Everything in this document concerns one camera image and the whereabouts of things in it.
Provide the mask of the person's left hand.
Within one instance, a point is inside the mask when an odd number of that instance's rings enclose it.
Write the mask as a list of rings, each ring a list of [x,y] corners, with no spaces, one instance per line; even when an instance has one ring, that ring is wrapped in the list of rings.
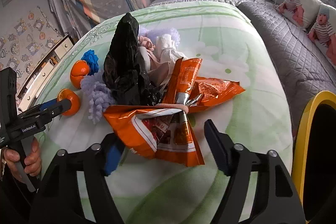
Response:
[[[19,174],[15,163],[20,160],[19,154],[12,150],[5,148],[4,150],[4,159],[6,161],[7,166],[11,170],[12,175],[20,182],[24,183],[22,176]],[[37,176],[40,174],[42,169],[42,159],[41,159],[41,151],[39,148],[39,142],[35,137],[33,137],[33,141],[31,143],[31,152],[25,158],[25,173],[29,174],[32,177]]]

